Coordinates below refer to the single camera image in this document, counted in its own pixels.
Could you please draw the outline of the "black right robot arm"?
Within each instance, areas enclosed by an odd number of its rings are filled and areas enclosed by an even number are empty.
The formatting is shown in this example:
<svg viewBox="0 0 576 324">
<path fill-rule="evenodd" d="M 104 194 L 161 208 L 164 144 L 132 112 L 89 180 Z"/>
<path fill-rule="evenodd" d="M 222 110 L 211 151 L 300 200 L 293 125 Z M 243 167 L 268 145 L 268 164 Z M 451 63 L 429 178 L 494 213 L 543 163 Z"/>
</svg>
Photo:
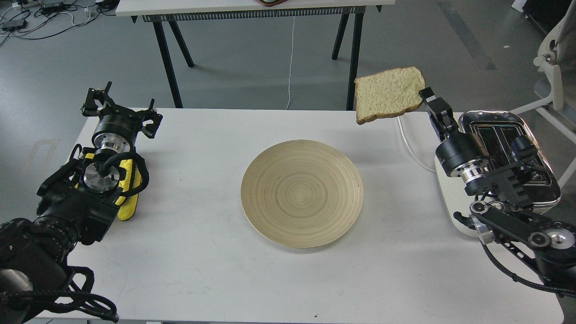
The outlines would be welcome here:
<svg viewBox="0 0 576 324">
<path fill-rule="evenodd" d="M 490 261 L 513 281 L 575 297 L 575 226 L 543 212 L 560 186 L 527 124 L 507 111 L 475 110 L 455 119 L 429 87 L 419 91 L 440 140 L 444 174 L 474 200 L 453 219 L 475 230 Z"/>
</svg>

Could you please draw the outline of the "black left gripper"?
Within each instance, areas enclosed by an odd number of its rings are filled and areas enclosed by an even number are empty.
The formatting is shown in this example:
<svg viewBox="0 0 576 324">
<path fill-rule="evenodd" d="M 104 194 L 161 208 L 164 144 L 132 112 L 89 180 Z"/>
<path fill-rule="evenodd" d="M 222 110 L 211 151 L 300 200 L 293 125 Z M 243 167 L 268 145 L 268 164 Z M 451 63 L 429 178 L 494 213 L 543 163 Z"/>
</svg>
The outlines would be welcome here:
<svg viewBox="0 0 576 324">
<path fill-rule="evenodd" d="M 103 89 L 89 88 L 81 114 L 85 117 L 99 117 L 92 135 L 95 148 L 126 153 L 135 150 L 138 132 L 148 138 L 155 138 L 163 116 L 154 108 L 155 100 L 150 100 L 147 109 L 134 111 L 117 108 L 108 94 L 112 85 L 112 82 L 107 82 Z"/>
</svg>

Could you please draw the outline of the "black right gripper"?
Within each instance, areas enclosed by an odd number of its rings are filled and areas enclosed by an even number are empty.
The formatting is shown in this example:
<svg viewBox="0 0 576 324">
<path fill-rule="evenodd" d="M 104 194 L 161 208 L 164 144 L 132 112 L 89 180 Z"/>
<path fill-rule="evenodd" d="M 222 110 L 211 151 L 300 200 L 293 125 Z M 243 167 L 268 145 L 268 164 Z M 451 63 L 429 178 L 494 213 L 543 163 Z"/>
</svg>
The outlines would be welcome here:
<svg viewBox="0 0 576 324">
<path fill-rule="evenodd" d="M 473 133 L 464 133 L 453 116 L 452 107 L 441 97 L 426 87 L 419 95 L 430 113 L 430 121 L 441 144 L 435 154 L 446 176 L 462 177 L 471 171 L 473 177 L 482 174 L 480 170 L 487 166 L 488 151 L 480 138 Z"/>
</svg>

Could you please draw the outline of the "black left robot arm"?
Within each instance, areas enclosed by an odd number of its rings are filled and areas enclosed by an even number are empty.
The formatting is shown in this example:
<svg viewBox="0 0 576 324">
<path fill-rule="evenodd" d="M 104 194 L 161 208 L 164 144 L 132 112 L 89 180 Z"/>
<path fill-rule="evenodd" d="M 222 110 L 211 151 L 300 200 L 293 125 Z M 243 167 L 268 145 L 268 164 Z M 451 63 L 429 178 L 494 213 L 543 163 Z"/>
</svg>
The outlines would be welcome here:
<svg viewBox="0 0 576 324">
<path fill-rule="evenodd" d="M 92 293 L 88 267 L 68 264 L 77 244 L 100 242 L 115 219 L 135 212 L 138 195 L 149 185 L 144 158 L 135 148 L 139 132 L 154 138 L 162 115 L 150 101 L 135 111 L 102 90 L 90 88 L 81 113 L 97 117 L 92 146 L 76 145 L 66 164 L 39 187 L 35 220 L 1 225 L 1 322 L 23 324 L 43 311 L 80 311 L 117 322 L 117 306 Z"/>
</svg>

